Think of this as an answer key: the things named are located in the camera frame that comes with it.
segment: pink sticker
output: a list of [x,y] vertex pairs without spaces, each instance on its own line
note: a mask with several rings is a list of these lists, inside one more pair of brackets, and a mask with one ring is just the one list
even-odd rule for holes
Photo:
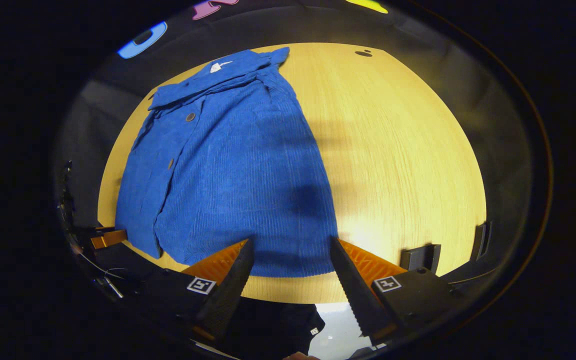
[[194,11],[196,14],[192,17],[192,20],[203,19],[210,14],[214,14],[222,7],[219,5],[213,5],[211,3],[220,3],[226,5],[235,5],[240,0],[208,0],[200,4],[194,5]]

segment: shirt collar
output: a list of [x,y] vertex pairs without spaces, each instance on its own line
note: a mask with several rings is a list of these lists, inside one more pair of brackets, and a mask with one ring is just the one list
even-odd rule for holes
[[[172,103],[190,100],[228,80],[244,76],[272,64],[281,64],[288,57],[290,48],[282,47],[272,52],[256,53],[243,50],[206,64],[198,73],[178,84],[164,85],[157,89],[148,110],[166,107]],[[220,68],[211,73],[211,68]]]

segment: clothing label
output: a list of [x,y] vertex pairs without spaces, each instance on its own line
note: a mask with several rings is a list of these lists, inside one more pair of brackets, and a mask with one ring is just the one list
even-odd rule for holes
[[226,61],[224,63],[214,63],[212,64],[212,66],[210,67],[210,73],[216,73],[219,70],[222,70],[222,66],[226,65],[226,64],[230,64],[232,63],[232,61]]

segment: blue shirt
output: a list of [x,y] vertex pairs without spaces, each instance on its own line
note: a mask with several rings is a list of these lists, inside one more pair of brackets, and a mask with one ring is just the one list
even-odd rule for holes
[[245,50],[157,89],[117,200],[115,226],[134,246],[191,265],[252,238],[252,275],[333,270],[332,194],[297,96],[279,74],[288,52]]

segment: yellow sticker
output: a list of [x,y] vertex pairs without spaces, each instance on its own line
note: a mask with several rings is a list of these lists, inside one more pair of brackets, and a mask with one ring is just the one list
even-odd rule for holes
[[359,5],[360,7],[368,8],[370,10],[374,10],[382,14],[388,14],[388,10],[386,10],[379,2],[376,2],[374,0],[346,0],[346,2],[350,4]]

